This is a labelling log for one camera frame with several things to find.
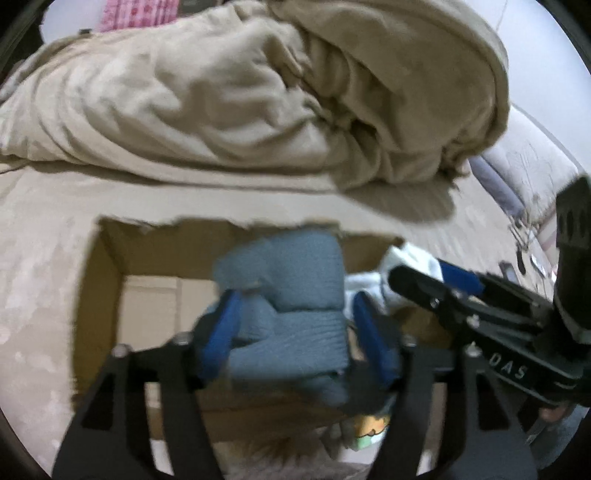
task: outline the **blanket fold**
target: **blanket fold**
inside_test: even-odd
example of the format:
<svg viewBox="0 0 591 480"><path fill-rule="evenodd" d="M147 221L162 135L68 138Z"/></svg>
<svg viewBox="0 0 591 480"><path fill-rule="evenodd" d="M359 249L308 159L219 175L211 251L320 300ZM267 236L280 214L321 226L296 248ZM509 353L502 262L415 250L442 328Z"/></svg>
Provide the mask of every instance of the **blanket fold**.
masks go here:
<svg viewBox="0 0 591 480"><path fill-rule="evenodd" d="M457 174L506 127L506 64L455 0L238 0L43 47L0 90L0 171L315 191Z"/></svg>

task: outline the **pink checkered cloth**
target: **pink checkered cloth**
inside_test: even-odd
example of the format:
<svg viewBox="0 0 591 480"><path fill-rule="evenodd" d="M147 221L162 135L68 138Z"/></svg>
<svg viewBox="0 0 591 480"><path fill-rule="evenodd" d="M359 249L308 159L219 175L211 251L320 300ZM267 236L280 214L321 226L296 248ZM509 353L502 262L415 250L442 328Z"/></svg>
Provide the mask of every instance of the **pink checkered cloth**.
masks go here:
<svg viewBox="0 0 591 480"><path fill-rule="evenodd" d="M177 18L178 0L107 0L99 31L155 27Z"/></svg>

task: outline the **cardboard box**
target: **cardboard box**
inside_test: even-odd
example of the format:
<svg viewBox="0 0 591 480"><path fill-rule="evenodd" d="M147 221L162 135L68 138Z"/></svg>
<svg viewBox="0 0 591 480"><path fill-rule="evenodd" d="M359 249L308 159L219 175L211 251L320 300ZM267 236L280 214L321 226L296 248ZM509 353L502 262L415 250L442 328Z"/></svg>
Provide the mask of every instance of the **cardboard box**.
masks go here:
<svg viewBox="0 0 591 480"><path fill-rule="evenodd" d="M325 226L338 234L349 273L374 269L390 245L403 241L339 233L335 225ZM211 219L183 219L173 225L102 219L90 246L77 305L76 391L83 394L88 389L116 343L150 348L190 329L217 296L211 281L217 258L237 245L293 228L297 227L243 227ZM338 410L312 405L296 394L246 395L228 391L219 382L198 397L213 442L286 437L343 418ZM152 435L159 438L154 386L148 390L148 407Z"/></svg>

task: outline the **screw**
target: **screw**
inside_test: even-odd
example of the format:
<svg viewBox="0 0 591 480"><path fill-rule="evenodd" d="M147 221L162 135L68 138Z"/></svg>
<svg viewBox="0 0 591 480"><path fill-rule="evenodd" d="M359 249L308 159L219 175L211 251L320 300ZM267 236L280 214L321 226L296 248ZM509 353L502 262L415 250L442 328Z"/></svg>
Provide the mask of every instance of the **screw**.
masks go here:
<svg viewBox="0 0 591 480"><path fill-rule="evenodd" d="M472 328L478 328L480 326L480 317L478 315L468 315L466 323Z"/></svg>
<svg viewBox="0 0 591 480"><path fill-rule="evenodd" d="M131 347L125 343L118 343L111 350L111 355L115 358L125 358L129 353L131 353Z"/></svg>
<svg viewBox="0 0 591 480"><path fill-rule="evenodd" d="M482 355L482 350L480 350L474 342L472 342L470 345L468 345L465 348L465 352L466 352L466 355L471 358L478 358L479 356Z"/></svg>
<svg viewBox="0 0 591 480"><path fill-rule="evenodd" d="M402 344L404 346L409 347L409 348L413 348L413 347L417 346L417 339L415 337L413 337L412 335L405 333L402 336Z"/></svg>
<svg viewBox="0 0 591 480"><path fill-rule="evenodd" d="M179 332L173 337L175 345L184 346L191 343L193 340L193 334L191 332Z"/></svg>

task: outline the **purple fabric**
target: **purple fabric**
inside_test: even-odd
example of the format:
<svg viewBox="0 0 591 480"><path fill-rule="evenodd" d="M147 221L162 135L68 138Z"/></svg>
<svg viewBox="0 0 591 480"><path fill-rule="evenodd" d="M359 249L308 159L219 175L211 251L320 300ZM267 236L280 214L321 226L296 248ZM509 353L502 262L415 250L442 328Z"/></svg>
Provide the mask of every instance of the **purple fabric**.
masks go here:
<svg viewBox="0 0 591 480"><path fill-rule="evenodd" d="M505 180L481 156L470 159L472 173L484 189L495 199L503 211L513 218L522 218L525 205Z"/></svg>

